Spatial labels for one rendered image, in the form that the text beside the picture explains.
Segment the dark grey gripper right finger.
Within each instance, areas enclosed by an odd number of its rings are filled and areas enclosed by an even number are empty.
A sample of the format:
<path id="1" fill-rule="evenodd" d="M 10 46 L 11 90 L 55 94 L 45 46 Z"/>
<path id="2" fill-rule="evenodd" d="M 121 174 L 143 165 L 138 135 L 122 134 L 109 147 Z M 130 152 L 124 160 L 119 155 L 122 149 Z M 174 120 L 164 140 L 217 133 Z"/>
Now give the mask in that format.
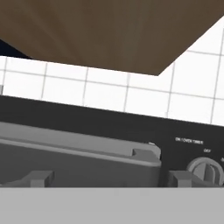
<path id="1" fill-rule="evenodd" d="M 189 171 L 169 171 L 169 187 L 219 187 L 219 185 L 201 180 Z"/>

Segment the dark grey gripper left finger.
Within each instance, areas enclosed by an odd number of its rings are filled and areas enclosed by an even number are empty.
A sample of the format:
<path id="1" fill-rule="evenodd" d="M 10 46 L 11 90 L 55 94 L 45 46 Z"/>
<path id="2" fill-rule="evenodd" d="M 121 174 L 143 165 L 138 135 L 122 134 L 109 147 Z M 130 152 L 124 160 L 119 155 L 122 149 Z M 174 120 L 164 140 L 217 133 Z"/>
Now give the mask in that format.
<path id="1" fill-rule="evenodd" d="M 50 187 L 53 181 L 53 171 L 31 171 L 28 175 L 19 180 L 0 184 L 0 187 Z"/>

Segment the grey timer knob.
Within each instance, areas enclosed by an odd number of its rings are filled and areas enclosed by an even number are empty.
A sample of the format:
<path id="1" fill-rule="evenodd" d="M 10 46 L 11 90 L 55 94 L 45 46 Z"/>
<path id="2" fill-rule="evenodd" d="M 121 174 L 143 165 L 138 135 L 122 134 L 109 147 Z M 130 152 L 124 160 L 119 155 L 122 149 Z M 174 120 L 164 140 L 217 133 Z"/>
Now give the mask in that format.
<path id="1" fill-rule="evenodd" d="M 195 158 L 186 168 L 203 181 L 218 186 L 224 184 L 224 170 L 221 165 L 209 157 Z"/>

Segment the grey toaster oven door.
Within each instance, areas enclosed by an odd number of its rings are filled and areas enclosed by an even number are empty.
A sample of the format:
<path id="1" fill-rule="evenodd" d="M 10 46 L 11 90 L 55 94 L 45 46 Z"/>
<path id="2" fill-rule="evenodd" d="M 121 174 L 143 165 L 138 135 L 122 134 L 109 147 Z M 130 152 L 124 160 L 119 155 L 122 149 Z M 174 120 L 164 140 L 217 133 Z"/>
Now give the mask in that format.
<path id="1" fill-rule="evenodd" d="M 156 187 L 160 155 L 153 143 L 0 122 L 0 184 L 53 171 L 50 187 Z"/>

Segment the black toaster oven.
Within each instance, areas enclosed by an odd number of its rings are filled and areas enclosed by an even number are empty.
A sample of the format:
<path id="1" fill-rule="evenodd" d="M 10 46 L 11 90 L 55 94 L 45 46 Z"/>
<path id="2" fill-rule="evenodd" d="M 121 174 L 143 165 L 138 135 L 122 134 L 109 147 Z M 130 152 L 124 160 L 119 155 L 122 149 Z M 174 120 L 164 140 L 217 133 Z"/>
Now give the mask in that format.
<path id="1" fill-rule="evenodd" d="M 169 171 L 187 171 L 195 158 L 211 158 L 224 170 L 218 126 L 9 96 L 0 96 L 0 122 L 155 144 L 161 150 L 156 187 L 169 187 Z"/>

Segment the brown wooden wall cupboard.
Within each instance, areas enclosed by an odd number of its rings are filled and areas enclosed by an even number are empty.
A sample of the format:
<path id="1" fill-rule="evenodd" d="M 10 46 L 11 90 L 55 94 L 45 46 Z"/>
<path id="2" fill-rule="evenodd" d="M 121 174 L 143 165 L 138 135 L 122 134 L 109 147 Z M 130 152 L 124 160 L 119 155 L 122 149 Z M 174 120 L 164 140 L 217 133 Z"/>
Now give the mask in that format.
<path id="1" fill-rule="evenodd" d="M 0 0 L 0 39 L 35 59 L 161 74 L 224 0 Z"/>

